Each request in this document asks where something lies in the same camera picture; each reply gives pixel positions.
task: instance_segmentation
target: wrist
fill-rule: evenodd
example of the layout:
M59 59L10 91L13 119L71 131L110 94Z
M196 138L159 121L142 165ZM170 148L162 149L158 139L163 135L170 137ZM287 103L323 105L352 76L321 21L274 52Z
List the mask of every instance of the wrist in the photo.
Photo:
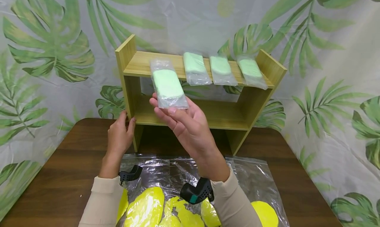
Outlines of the wrist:
M118 176L122 155L116 153L106 153L102 160L99 177L113 179Z
M216 146L199 154L194 161L197 163L198 172L203 178L214 182L225 182L230 176L230 168Z

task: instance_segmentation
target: hand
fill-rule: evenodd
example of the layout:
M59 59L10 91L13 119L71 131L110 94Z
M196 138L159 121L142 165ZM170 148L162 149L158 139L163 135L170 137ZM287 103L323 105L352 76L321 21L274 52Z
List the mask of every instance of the hand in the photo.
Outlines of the hand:
M203 111L188 97L189 104L187 110L176 109L159 109L157 102L157 93L149 100L154 107L154 112L159 119L165 122L172 129L179 142L188 152L188 154L197 160L207 152L207 150L217 149L215 140L208 128L207 119Z
M136 119L132 118L128 129L125 127L127 112L120 113L119 118L108 129L108 147L103 157L99 177L113 179L118 176L123 155L132 144L135 133Z
M201 177L213 181L226 181L230 170L223 155L215 144L203 111L188 97L187 110L170 107L158 108L157 93L149 100L159 119L172 129L173 133L198 165Z

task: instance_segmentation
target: black wrist strap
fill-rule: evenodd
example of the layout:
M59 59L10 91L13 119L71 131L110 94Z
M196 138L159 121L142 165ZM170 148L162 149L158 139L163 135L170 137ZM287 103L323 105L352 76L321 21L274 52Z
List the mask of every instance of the black wrist strap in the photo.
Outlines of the black wrist strap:
M206 198L212 202L214 195L210 179L200 178L196 187L185 183L181 189L180 197L190 204L198 204Z
M130 182L138 179L140 177L140 174L142 173L142 170L142 167L134 165L131 172L120 171L120 185L122 185L123 182Z

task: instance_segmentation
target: person's left hand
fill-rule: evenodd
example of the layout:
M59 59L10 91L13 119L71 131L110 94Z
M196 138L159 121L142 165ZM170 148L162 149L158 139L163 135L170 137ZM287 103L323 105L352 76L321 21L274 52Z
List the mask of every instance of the person's left hand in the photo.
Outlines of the person's left hand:
M132 144L135 134L136 119L129 121L128 129L125 127L127 112L120 113L119 118L108 129L107 154L123 156Z
M121 159L131 146L135 134L136 119L129 121L128 129L125 127L126 119L127 112L124 110L108 129L108 147L103 157L100 178L113 179L118 176Z

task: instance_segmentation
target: fingernail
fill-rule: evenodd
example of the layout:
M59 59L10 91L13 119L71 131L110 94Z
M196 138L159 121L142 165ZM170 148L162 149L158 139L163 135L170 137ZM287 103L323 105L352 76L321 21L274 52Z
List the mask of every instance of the fingernail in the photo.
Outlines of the fingernail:
M168 113L169 113L170 115L174 115L176 110L177 110L177 109L176 109L175 107L170 107L170 108L168 109Z

